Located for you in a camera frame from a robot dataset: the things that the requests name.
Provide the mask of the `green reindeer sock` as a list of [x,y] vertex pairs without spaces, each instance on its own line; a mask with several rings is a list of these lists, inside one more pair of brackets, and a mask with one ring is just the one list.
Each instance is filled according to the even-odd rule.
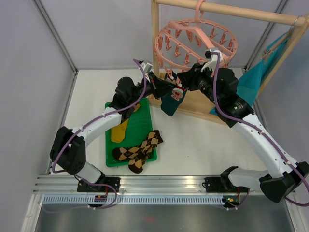
[[177,74],[173,70],[169,70],[166,72],[164,80],[166,82],[177,85]]
[[187,90],[176,87],[161,98],[161,110],[168,116],[173,116],[183,102]]

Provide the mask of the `pink round clip hanger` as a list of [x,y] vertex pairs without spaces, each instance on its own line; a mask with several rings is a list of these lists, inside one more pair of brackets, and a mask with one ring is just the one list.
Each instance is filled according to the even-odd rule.
[[227,27],[203,18],[203,0],[195,6],[193,18],[170,20],[154,37],[153,54],[157,68],[171,73],[173,69],[186,71],[194,63],[209,63],[207,50],[221,52],[220,66],[227,68],[238,50],[238,41]]

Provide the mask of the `brown argyle sock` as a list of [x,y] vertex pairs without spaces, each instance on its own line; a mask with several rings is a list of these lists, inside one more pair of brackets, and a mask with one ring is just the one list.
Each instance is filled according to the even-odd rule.
[[154,148],[154,145],[132,147],[130,149],[131,155],[129,156],[128,163],[129,170],[136,174],[140,174],[143,171],[144,165]]
[[162,142],[163,139],[159,130],[153,130],[140,145],[115,148],[112,150],[112,156],[117,161],[130,161],[138,156],[148,158],[152,151]]

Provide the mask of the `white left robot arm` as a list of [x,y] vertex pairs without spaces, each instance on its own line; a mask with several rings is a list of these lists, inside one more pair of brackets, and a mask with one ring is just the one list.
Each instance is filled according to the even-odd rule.
[[134,84],[130,77],[121,78],[112,102],[101,115],[74,129],[65,126],[58,129],[50,152],[53,165],[59,165],[63,172],[80,178],[93,191],[102,191],[105,175],[87,162],[87,146],[105,131],[129,119],[141,99],[149,95],[160,98],[175,87],[175,84],[159,79],[153,72],[145,75],[138,84]]

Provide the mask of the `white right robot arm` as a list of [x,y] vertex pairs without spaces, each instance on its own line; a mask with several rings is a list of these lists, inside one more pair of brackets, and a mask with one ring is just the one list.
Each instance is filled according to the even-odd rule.
[[288,155],[259,121],[253,108],[237,94],[238,79],[228,68],[212,71],[195,64],[177,75],[184,88],[199,90],[215,103],[218,117],[241,135],[258,155],[266,170],[246,170],[232,166],[221,173],[220,184],[226,191],[235,187],[260,190],[278,203],[299,185],[309,185],[307,162],[298,162]]

